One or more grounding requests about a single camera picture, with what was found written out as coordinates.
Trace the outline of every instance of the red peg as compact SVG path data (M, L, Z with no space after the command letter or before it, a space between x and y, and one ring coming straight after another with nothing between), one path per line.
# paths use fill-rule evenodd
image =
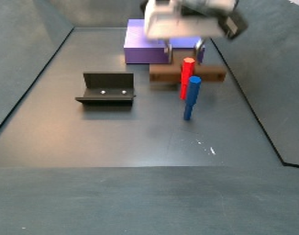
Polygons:
M182 62L182 70L181 70L181 91L180 91L180 99L186 98L186 84L188 84L188 78L193 74L193 65L194 60L189 57L184 58Z

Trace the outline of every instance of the blue peg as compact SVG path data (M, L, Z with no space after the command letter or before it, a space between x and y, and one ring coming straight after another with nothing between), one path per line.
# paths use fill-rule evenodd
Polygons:
M196 99L201 86L201 78L197 76L189 77L188 89L186 89L186 100L185 100L185 111L184 111L184 120L190 119L190 113L193 109L193 105L196 104Z

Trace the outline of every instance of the purple block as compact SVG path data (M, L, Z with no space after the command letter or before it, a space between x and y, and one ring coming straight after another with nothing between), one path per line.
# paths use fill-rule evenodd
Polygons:
M125 63L169 63L164 53L164 41L149 40L144 36L142 24L142 19L129 19L126 22ZM198 39L198 37L170 39L172 49L192 49Z

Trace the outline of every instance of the gray wall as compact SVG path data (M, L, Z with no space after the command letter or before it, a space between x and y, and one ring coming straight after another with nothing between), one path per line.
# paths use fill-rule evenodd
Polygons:
M0 125L70 30L46 1L0 1Z
M140 18L141 0L46 0L76 27L125 27Z
M299 164L299 6L243 0L239 8L245 34L215 43L283 161Z

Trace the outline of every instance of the black bracket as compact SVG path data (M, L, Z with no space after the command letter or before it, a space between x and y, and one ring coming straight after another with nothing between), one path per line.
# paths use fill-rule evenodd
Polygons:
M76 100L84 104L130 103L134 97L133 73L82 73L85 92Z

